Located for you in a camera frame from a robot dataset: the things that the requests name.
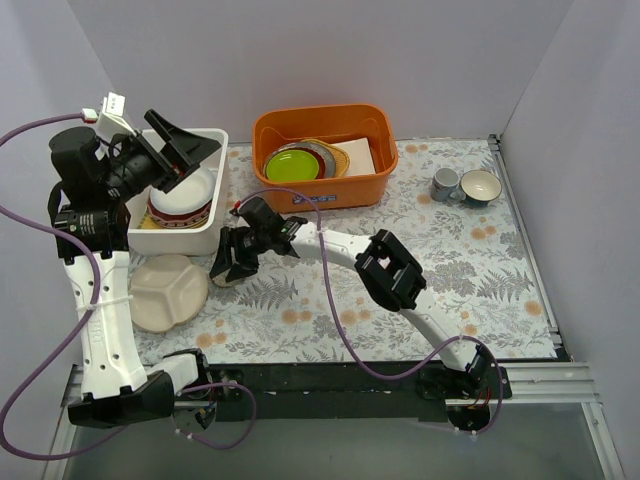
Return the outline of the white round plate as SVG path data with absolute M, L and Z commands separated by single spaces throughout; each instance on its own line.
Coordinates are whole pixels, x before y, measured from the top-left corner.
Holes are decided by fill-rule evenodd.
M 168 193 L 152 188 L 149 204 L 170 216 L 194 213 L 211 202 L 216 180 L 216 170 L 201 167 Z

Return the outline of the red round plate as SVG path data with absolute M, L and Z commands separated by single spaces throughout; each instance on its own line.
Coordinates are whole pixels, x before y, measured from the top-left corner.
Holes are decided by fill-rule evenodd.
M 152 217 L 169 219 L 169 220 L 184 220 L 184 219 L 189 219 L 193 217 L 197 217 L 197 218 L 208 217 L 210 209 L 211 209 L 211 203 L 207 203 L 201 208 L 194 210 L 192 212 L 183 213 L 183 214 L 170 214 L 170 213 L 162 212 L 150 202 L 147 203 L 147 212 Z

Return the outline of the cream divided plate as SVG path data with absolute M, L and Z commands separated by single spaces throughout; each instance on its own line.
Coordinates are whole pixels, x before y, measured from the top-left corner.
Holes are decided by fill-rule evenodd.
M 144 331 L 165 333 L 196 317 L 208 293 L 207 275 L 188 257 L 154 257 L 130 277 L 132 322 Z

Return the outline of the speckled oval dish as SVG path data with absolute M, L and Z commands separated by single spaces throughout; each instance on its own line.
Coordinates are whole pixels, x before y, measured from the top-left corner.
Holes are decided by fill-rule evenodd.
M 211 278 L 213 284 L 219 288 L 231 288 L 239 283 L 239 280 L 227 280 L 226 274 L 220 274 Z

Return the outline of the pink polka dot plate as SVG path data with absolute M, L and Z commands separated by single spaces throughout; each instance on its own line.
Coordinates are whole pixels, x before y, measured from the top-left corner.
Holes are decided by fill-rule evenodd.
M 152 217 L 154 221 L 163 226 L 163 229 L 191 229 L 199 228 L 208 221 L 208 217 L 193 217 L 184 220 L 169 220 L 157 217 Z

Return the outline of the yellow bamboo mat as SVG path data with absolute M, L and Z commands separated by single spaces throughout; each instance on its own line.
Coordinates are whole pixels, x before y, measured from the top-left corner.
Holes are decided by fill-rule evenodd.
M 163 226 L 157 224 L 152 218 L 152 216 L 148 212 L 146 212 L 138 225 L 138 229 L 159 230 L 159 229 L 163 229 Z

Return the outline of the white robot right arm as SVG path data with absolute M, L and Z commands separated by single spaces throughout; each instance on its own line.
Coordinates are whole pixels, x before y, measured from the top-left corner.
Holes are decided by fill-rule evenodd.
M 260 255 L 268 251 L 350 269 L 378 306 L 403 316 L 433 346 L 447 387 L 469 398 L 483 392 L 503 398 L 506 379 L 495 356 L 437 305 L 421 265 L 392 232 L 381 229 L 372 236 L 358 236 L 327 230 L 320 222 L 284 218 L 257 196 L 237 203 L 232 213 L 245 223 L 220 231 L 210 270 L 215 284 L 228 286 L 255 275 Z

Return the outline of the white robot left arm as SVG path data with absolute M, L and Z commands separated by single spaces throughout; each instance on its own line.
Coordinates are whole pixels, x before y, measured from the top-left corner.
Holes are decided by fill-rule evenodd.
M 81 394 L 68 407 L 76 426 L 108 429 L 166 418 L 178 392 L 200 400 L 213 386 L 198 349 L 171 354 L 151 370 L 139 358 L 128 292 L 126 203 L 149 187 L 170 192 L 221 144 L 171 124 L 153 109 L 144 118 L 163 141 L 161 148 L 124 120 L 117 121 L 107 144 L 88 126 L 65 129 L 49 142 L 60 181 L 48 210 L 82 345 Z

